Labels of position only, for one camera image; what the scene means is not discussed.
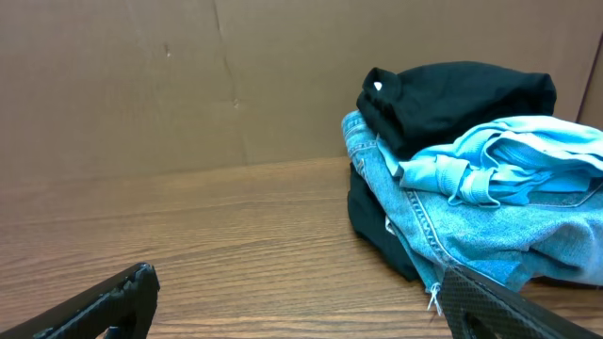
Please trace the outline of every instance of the denim fabric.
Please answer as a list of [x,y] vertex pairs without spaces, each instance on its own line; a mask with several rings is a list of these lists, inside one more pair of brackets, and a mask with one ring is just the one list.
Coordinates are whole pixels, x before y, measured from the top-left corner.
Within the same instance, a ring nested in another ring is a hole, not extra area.
[[483,123],[410,161],[382,140],[379,147],[401,186],[443,193],[452,204],[527,204],[531,191],[583,192],[603,177],[603,132],[548,116]]
[[450,205],[401,188],[358,111],[342,122],[348,155],[395,225],[430,290],[447,266],[465,265],[514,291],[530,278],[603,284],[603,181],[579,193],[530,193],[525,206]]

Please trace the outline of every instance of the black garment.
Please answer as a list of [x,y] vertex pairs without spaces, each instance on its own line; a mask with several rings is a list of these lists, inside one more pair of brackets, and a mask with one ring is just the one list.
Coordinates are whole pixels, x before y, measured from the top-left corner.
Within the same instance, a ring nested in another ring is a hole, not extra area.
[[418,278],[415,266],[398,237],[385,229],[385,212],[353,164],[350,164],[348,214],[354,231],[376,247],[387,264],[407,281]]
[[[382,83],[381,90],[374,86]],[[356,105],[368,127],[400,159],[451,143],[471,127],[517,115],[552,115],[557,93],[548,74],[463,61],[398,75],[374,68]]]

